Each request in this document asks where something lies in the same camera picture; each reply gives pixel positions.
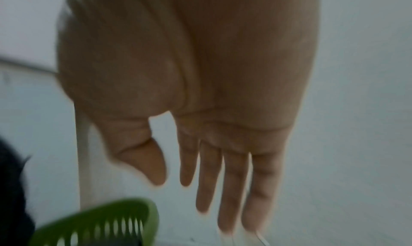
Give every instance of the white wall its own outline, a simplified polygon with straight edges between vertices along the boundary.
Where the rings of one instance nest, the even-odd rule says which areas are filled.
[[[322,0],[319,52],[267,235],[272,245],[410,245],[410,10],[411,0]],[[168,161],[166,185],[152,190],[134,173],[115,170],[102,158],[92,128],[82,134],[93,144],[88,171],[102,180],[105,176],[95,176],[94,164],[104,168],[112,182],[106,179],[104,186],[90,186],[94,198],[87,198],[88,203],[104,201],[106,191],[110,199],[146,196],[158,205],[161,240],[218,244],[219,194],[210,215],[199,216],[197,183],[188,189],[179,185],[179,153],[170,115],[154,118],[151,124]],[[242,238],[235,238],[236,245],[242,243]]]
[[[74,107],[53,74],[0,64],[0,136],[22,157],[37,226],[79,210]]]
[[[0,0],[0,56],[55,68],[55,25],[63,2]]]

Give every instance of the green basket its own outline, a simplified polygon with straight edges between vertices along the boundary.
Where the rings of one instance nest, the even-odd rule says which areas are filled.
[[[144,246],[154,243],[159,214],[154,202],[143,199],[116,201],[53,222],[37,230],[30,246],[70,246],[113,239],[133,239],[139,236],[139,223]]]

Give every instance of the black fabric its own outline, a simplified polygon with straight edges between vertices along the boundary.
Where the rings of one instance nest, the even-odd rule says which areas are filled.
[[[26,246],[34,233],[22,185],[24,162],[0,138],[0,246]]]

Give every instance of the palm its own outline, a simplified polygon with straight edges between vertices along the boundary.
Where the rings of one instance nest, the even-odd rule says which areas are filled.
[[[209,208],[224,158],[224,231],[233,229],[240,210],[251,154],[253,177],[242,220],[247,229],[258,229],[275,196],[285,142],[312,65],[317,0],[68,5],[73,16],[62,15],[60,80],[99,127],[113,156],[162,184],[164,159],[148,117],[171,111],[183,185],[191,183],[200,154],[201,212]]]

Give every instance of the human hand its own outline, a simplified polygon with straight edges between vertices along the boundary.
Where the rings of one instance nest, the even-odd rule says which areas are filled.
[[[170,111],[182,185],[200,154],[196,207],[207,212],[225,163],[218,225],[231,232],[248,172],[242,223],[262,228],[312,68],[318,0],[67,0],[59,80],[108,151],[165,182],[150,116]]]

